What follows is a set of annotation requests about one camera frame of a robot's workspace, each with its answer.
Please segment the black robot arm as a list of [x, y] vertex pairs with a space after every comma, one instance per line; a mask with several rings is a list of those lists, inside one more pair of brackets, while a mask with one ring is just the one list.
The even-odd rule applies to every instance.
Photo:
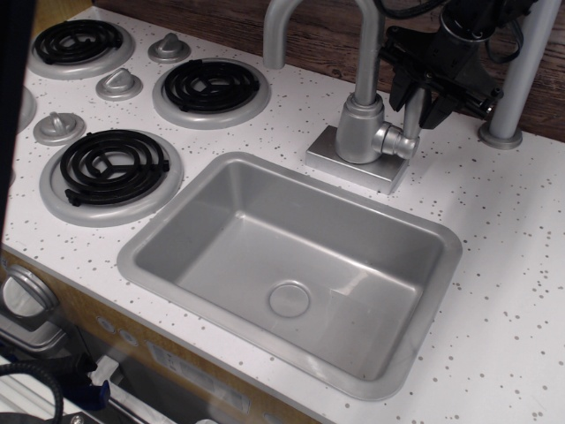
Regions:
[[[439, 29], [425, 33], [400, 26], [386, 31], [380, 58], [393, 66], [389, 104], [399, 111], [420, 88], [426, 92], [418, 124], [433, 129], [452, 112], [466, 110], [485, 118], [503, 97], [501, 86], [480, 63], [484, 46], [496, 64], [516, 59], [524, 45], [517, 19], [529, 14], [532, 1], [444, 1]], [[489, 39], [511, 27], [515, 50], [496, 56]]]

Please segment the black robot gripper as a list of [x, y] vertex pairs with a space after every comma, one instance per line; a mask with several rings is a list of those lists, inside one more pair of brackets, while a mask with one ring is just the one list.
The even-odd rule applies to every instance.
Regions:
[[392, 109], [400, 110], [422, 87], [427, 89], [419, 119], [422, 129], [436, 128], [454, 111], [487, 117], [503, 92], [480, 63], [478, 47], [478, 42], [451, 34], [445, 25], [435, 33], [389, 27], [380, 58], [393, 67]]

